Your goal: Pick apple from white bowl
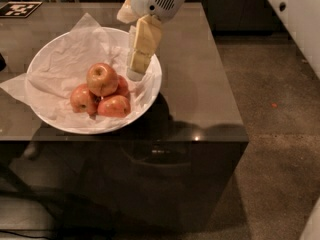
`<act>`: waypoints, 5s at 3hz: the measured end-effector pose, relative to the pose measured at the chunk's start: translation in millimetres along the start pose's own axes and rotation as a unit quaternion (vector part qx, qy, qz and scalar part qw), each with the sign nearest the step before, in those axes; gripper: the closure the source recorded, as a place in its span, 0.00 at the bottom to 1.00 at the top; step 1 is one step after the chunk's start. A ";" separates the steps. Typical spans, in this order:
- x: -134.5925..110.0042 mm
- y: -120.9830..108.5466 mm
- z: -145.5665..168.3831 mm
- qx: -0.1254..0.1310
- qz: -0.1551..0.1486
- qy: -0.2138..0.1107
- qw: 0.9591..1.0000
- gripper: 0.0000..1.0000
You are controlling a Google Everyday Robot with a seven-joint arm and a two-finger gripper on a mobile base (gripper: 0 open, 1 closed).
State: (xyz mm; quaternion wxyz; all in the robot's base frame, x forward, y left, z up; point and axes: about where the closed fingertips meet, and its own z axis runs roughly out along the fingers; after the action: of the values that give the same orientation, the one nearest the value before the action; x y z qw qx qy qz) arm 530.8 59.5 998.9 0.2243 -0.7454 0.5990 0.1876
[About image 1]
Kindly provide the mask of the long yellow padded gripper finger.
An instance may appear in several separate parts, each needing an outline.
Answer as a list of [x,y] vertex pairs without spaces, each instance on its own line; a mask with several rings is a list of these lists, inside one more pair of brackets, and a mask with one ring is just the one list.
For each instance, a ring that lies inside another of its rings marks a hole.
[[162,38],[162,23],[154,15],[145,15],[138,19],[129,31],[129,54],[127,59],[127,77],[132,81],[141,81],[150,65]]

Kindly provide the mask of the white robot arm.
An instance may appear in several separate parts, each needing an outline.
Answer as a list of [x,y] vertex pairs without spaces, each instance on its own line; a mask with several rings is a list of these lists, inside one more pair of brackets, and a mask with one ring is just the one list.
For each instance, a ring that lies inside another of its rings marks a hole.
[[[186,0],[125,0],[117,19],[125,24],[144,16],[171,20]],[[320,0],[267,0],[317,77],[320,77]]]

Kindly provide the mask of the short cream gripper finger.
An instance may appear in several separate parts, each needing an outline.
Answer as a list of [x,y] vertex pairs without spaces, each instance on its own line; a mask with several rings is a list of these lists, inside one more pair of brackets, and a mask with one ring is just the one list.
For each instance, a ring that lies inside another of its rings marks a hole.
[[125,0],[117,13],[117,19],[125,24],[133,23],[139,19],[139,16],[133,11],[131,0]]

